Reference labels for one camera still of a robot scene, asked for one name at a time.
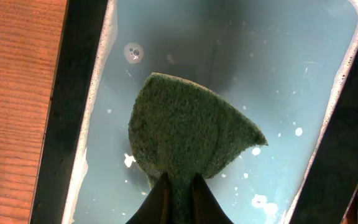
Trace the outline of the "green scrubbing sponge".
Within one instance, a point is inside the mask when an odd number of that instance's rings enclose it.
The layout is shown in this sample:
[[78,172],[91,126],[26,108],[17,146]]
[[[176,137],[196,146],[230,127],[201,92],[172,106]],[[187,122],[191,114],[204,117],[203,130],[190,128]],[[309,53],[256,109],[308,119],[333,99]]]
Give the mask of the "green scrubbing sponge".
[[251,119],[213,91],[162,73],[152,73],[135,99],[129,142],[150,185],[167,173],[174,223],[191,222],[195,174],[210,179],[246,149],[268,144]]

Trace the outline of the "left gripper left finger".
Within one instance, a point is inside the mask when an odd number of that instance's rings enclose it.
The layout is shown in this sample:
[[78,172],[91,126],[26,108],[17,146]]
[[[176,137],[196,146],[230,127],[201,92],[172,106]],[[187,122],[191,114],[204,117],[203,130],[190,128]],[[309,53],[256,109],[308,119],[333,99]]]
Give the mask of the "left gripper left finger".
[[171,185],[164,172],[126,224],[171,224]]

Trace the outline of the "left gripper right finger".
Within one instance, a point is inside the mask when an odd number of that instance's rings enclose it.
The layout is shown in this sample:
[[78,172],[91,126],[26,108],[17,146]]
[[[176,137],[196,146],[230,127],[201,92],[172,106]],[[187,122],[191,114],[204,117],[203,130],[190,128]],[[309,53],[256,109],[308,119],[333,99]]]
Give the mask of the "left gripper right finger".
[[223,212],[201,174],[195,174],[191,183],[192,224],[233,224]]

